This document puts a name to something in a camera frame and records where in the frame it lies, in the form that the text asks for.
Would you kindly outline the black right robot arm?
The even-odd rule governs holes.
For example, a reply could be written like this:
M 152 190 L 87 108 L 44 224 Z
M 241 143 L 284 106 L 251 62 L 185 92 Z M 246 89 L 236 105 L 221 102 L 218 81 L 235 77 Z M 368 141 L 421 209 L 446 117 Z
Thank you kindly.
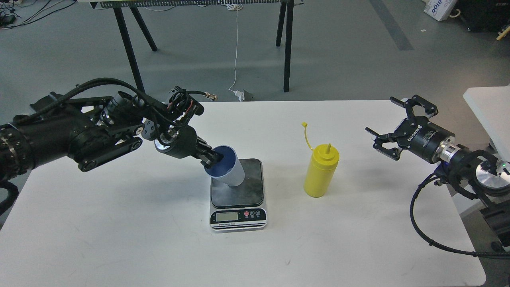
M 428 163 L 437 163 L 435 171 L 420 183 L 410 202 L 410 221 L 417 234 L 430 246 L 441 250 L 488 259 L 509 259 L 509 201 L 493 202 L 491 197 L 509 194 L 509 163 L 493 154 L 478 149 L 471 151 L 454 143 L 455 135 L 431 122 L 438 114 L 437 106 L 420 96 L 390 101 L 406 110 L 406 118 L 394 132 L 373 135 L 373 148 L 397 161 L 403 150 L 408 150 Z M 480 210 L 484 221 L 497 236 L 492 252 L 468 252 L 436 242 L 419 229 L 414 214 L 415 201 L 428 183 L 447 184 L 467 199 L 479 199 L 485 206 Z

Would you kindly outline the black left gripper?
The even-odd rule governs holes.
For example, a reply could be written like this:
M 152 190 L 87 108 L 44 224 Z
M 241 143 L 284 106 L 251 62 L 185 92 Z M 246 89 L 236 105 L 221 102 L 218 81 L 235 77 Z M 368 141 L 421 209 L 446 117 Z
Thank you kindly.
M 206 169 L 210 169 L 224 158 L 224 155 L 216 153 L 205 140 L 199 138 L 195 129 L 190 126 L 181 128 L 172 142 L 160 142 L 156 139 L 154 145 L 158 152 L 177 159 L 188 156 L 197 158 Z

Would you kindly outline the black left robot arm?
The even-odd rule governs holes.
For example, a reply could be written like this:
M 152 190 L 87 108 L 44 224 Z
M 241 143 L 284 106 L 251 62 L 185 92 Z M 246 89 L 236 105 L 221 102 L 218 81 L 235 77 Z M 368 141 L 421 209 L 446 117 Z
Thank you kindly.
M 1 125 L 1 202 L 4 214 L 20 192 L 10 180 L 62 157 L 81 171 L 91 171 L 138 149 L 143 140 L 174 158 L 197 158 L 211 168 L 224 156 L 189 126 L 204 107 L 193 95 L 210 100 L 209 92 L 175 86 L 168 104 L 114 78 L 96 78 L 66 94 L 50 93 L 31 104 L 33 114 L 16 115 Z

